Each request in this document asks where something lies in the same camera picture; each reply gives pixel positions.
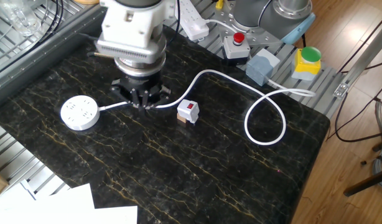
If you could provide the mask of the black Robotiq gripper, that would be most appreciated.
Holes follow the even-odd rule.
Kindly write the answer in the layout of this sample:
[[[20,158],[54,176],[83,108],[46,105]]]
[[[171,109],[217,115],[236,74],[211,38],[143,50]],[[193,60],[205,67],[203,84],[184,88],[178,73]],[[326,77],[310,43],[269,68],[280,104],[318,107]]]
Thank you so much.
[[[153,73],[146,77],[135,77],[125,74],[120,80],[111,83],[111,91],[120,100],[138,107],[138,92],[142,94],[142,107],[144,109],[155,108],[165,103],[171,94],[171,90],[162,85],[161,73]]]

